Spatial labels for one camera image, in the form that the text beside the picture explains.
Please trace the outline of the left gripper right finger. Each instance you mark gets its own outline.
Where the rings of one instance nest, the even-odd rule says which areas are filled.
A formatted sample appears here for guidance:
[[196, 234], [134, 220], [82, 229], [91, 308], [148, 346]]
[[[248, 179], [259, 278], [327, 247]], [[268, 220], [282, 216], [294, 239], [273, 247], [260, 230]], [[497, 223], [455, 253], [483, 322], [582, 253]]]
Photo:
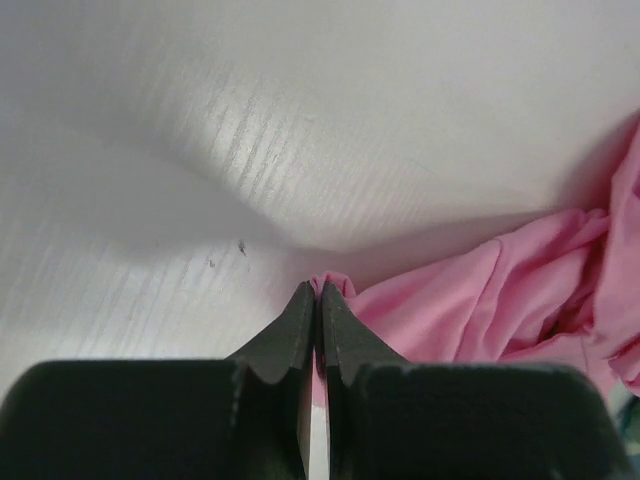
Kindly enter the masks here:
[[634, 479], [605, 404], [557, 364], [412, 363], [321, 293], [333, 479]]

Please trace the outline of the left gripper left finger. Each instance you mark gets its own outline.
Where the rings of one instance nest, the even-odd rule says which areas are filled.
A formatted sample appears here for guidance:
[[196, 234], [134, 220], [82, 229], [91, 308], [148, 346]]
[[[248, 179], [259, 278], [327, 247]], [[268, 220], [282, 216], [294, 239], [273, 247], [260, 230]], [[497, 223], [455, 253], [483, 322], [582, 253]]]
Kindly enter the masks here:
[[1, 405], [5, 479], [303, 479], [315, 293], [223, 359], [36, 364]]

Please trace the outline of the pink t shirt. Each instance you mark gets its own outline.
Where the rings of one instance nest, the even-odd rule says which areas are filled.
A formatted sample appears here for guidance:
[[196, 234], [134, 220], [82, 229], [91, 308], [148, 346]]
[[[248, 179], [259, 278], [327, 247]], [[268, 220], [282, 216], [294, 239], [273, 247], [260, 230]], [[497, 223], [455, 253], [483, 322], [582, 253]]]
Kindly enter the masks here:
[[639, 390], [639, 126], [622, 134], [603, 208], [570, 208], [357, 290], [356, 317], [419, 363], [553, 362], [603, 393]]

